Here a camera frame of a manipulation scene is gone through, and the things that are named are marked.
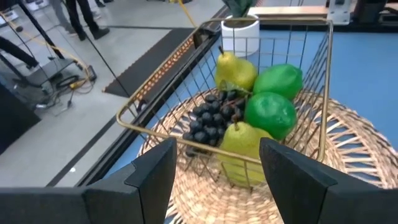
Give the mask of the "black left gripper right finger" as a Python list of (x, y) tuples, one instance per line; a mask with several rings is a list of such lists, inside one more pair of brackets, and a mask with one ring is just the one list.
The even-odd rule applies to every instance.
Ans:
[(285, 224), (398, 224), (398, 189), (359, 180), (277, 141), (259, 157)]

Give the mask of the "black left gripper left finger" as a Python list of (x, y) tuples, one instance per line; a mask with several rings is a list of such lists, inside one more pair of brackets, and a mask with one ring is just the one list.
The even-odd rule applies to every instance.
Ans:
[(176, 161), (167, 138), (91, 185), (0, 188), (0, 224), (163, 224)]

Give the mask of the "green lime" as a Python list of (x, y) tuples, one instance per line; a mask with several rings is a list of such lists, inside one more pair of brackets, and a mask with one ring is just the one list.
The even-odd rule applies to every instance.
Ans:
[(303, 87), (303, 71), (291, 64), (273, 65), (263, 70), (254, 83), (253, 94), (272, 92), (293, 100)]
[(291, 101), (272, 92), (250, 97), (244, 120), (251, 126), (267, 131), (274, 139), (283, 140), (297, 123), (297, 112)]

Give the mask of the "yellow-green pear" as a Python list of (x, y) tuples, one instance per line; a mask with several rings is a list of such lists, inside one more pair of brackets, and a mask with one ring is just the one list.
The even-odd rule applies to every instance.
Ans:
[[(233, 123), (226, 129), (224, 138), (220, 144), (220, 150), (259, 160), (261, 138), (273, 139), (267, 131), (252, 127), (245, 122)], [(235, 159), (221, 154), (217, 154), (216, 156), (223, 163), (226, 175), (233, 184), (247, 187), (248, 181), (251, 186), (261, 184), (265, 181), (262, 166), (247, 162), (245, 169), (242, 159)]]
[(224, 51), (218, 46), (220, 54), (216, 61), (215, 84), (219, 91), (238, 90), (252, 92), (257, 78), (257, 68), (248, 60)]

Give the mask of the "black grape bunch with leaf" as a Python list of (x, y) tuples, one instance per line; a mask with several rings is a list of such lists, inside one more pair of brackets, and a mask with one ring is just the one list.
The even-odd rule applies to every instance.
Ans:
[(205, 95), (203, 102), (189, 112), (193, 120), (182, 138), (211, 147), (220, 147), (229, 125), (244, 121), (244, 109), (251, 93), (221, 90)]

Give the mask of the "round woven straw mat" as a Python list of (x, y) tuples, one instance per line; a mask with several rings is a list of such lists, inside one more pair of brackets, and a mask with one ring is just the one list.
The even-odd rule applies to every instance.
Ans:
[[(398, 188), (398, 152), (357, 112), (320, 92), (294, 100), (298, 122), (285, 138), (291, 148), (375, 186)], [(283, 224), (259, 163), (179, 140), (174, 186), (166, 212), (171, 224)]]

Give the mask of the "black floor stand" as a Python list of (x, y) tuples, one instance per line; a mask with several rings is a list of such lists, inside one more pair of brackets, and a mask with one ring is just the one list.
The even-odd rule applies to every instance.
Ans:
[(73, 63), (80, 70), (84, 71), (86, 75), (85, 81), (93, 81), (96, 79), (96, 74), (91, 65), (87, 66), (83, 62), (79, 62), (76, 58), (65, 58), (62, 55), (60, 49), (52, 42), (51, 38), (47, 35), (46, 31), (43, 30), (42, 26), (35, 19), (35, 17), (30, 13), (22, 0), (16, 0), (16, 3), (26, 14), (31, 23), (33, 23), (34, 27), (39, 31), (40, 35), (44, 38), (44, 45), (52, 48), (54, 53), (57, 55), (56, 58), (50, 60), (49, 63), (45, 64), (43, 67), (40, 67), (29, 76), (24, 76), (20, 71), (15, 68), (15, 66), (9, 65), (9, 68), (11, 68), (17, 76), (17, 78), (13, 78), (16, 83), (20, 85), (41, 88), (45, 82), (50, 82), (51, 80), (53, 80), (56, 76), (61, 74), (65, 68)]

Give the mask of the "black ribbed floor mat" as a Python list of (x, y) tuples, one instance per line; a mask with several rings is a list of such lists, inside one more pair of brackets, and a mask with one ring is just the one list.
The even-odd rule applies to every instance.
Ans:
[(104, 92), (129, 98), (192, 31), (193, 28), (176, 28), (169, 31), (112, 81)]

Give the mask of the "white plant pot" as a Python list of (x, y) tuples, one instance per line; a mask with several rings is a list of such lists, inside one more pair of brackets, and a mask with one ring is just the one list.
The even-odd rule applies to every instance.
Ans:
[(247, 57), (256, 53), (260, 46), (260, 22), (258, 17), (249, 14), (251, 20), (234, 20), (228, 16), (221, 21), (222, 48), (237, 57)]

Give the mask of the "green leafy plant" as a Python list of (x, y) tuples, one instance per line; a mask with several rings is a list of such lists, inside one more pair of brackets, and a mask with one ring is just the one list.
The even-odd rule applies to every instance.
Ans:
[(254, 7), (258, 0), (222, 0), (231, 11), (234, 18), (246, 17), (250, 8)]

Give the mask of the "white metal corner bracket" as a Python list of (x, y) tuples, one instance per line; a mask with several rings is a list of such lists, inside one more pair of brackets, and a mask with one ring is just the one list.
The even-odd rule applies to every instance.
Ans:
[(352, 0), (327, 0), (328, 13), (326, 19), (336, 25), (348, 25), (351, 20)]

